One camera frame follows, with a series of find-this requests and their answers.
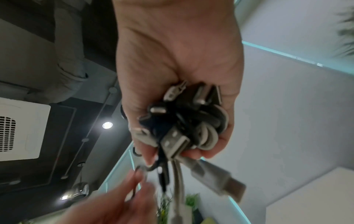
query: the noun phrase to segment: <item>blurred hand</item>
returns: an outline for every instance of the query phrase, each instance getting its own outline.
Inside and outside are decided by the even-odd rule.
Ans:
[[[243,75],[243,47],[233,0],[113,0],[118,21],[117,73],[131,128],[152,102],[187,80],[219,85],[230,119],[214,149],[184,152],[213,157],[227,145]],[[133,139],[146,163],[156,149]]]
[[[141,224],[156,223],[155,188],[142,183],[132,200],[126,196],[143,180],[140,172],[130,172],[114,190],[71,207],[56,224]]]

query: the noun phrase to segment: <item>ventilation grille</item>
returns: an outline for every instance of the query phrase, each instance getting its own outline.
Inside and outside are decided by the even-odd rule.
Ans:
[[[9,117],[0,116],[0,152],[14,148],[16,121]]]

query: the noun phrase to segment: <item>human hand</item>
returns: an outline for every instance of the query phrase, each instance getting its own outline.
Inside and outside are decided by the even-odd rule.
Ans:
[[[117,73],[122,105],[131,128],[149,104],[181,80],[220,86],[229,124],[209,151],[184,156],[211,158],[227,145],[234,102],[243,75],[243,47],[233,0],[113,0],[118,22]],[[133,138],[146,163],[156,149]]]
[[[142,183],[135,197],[126,196],[143,180],[141,172],[130,172],[112,191],[70,208],[56,224],[141,224],[156,223],[155,188]]]

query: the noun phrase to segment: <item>white air conditioner panel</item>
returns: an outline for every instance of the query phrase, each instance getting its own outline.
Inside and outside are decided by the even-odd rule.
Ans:
[[[0,97],[0,161],[39,157],[50,109]]]

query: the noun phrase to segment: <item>ceiling air conditioner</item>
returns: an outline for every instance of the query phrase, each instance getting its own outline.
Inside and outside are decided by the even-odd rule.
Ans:
[[[39,157],[50,109],[0,97],[0,161]]]

